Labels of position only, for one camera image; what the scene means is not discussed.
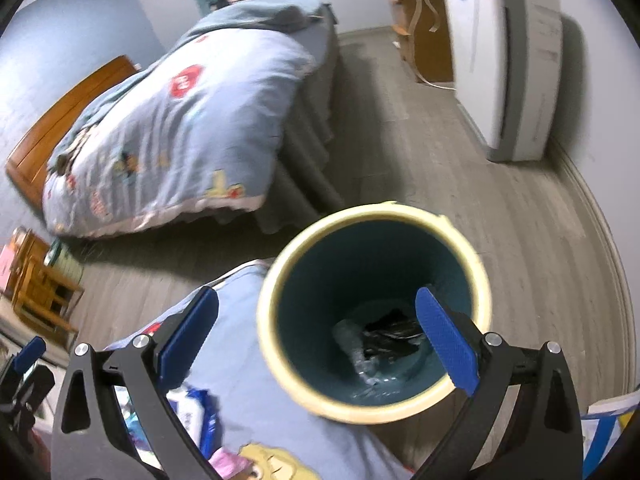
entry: comforter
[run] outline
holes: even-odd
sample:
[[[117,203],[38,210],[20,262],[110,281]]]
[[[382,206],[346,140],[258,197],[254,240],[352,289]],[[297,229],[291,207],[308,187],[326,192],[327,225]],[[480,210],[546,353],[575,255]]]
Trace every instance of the comforter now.
[[[99,237],[183,212],[261,206],[282,121],[316,69],[282,32],[308,25],[320,3],[245,3],[207,16],[85,109],[50,160],[43,209],[52,232]]]

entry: red circle print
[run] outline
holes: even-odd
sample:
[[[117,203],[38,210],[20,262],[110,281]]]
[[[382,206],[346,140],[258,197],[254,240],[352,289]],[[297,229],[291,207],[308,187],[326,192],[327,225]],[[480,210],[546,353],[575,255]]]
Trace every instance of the red circle print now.
[[[196,86],[203,68],[202,65],[191,65],[171,79],[171,95],[178,99],[184,97],[189,90]]]

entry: gray wood floor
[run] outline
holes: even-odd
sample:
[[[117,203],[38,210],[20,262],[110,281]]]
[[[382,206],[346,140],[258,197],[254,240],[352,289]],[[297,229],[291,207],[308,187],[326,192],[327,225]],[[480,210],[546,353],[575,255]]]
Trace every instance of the gray wood floor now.
[[[416,84],[391,41],[384,30],[340,38],[327,167],[338,190],[350,205],[398,200],[447,215],[484,262],[495,331],[518,346],[558,341],[582,409],[626,392],[625,316],[584,204],[548,162],[486,161],[453,92]],[[295,234],[263,235],[245,216],[227,226],[201,219],[99,242],[85,254],[87,292],[72,314],[79,340],[101,348],[237,264],[275,256]],[[515,393],[480,462],[495,449]],[[420,465],[463,400],[454,393],[374,430],[405,464]]]

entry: bed headboard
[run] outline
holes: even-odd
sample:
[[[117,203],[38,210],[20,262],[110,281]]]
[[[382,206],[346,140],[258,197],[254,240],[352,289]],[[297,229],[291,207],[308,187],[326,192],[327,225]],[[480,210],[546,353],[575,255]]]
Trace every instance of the bed headboard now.
[[[47,161],[53,149],[91,101],[135,73],[126,56],[118,56],[100,67],[54,104],[11,152],[6,172],[36,209],[42,209]]]

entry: power cord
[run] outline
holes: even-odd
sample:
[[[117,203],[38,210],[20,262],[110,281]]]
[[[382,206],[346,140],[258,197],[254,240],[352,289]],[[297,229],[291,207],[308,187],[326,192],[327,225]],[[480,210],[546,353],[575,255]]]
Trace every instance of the power cord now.
[[[429,9],[431,10],[431,12],[433,13],[434,17],[435,17],[435,22],[433,23],[433,27],[431,27],[429,29],[429,32],[436,32],[439,28],[440,28],[440,15],[438,14],[438,11],[435,9],[435,7],[433,7],[433,5],[431,4],[430,0],[424,0],[425,3],[427,4],[427,7],[429,7]],[[455,86],[441,86],[441,85],[436,85],[435,83],[432,83],[431,81],[427,81],[422,74],[419,72],[417,66],[415,65],[415,36],[414,36],[414,32],[415,32],[415,27],[417,27],[418,25],[418,21],[420,20],[420,15],[422,13],[422,0],[415,0],[415,10],[414,10],[414,16],[411,18],[411,22],[409,23],[409,50],[411,53],[411,59],[410,59],[410,63],[409,65],[411,66],[412,70],[414,71],[415,75],[418,76],[418,78],[425,84],[432,86],[434,88],[439,88],[441,90],[455,90]]]

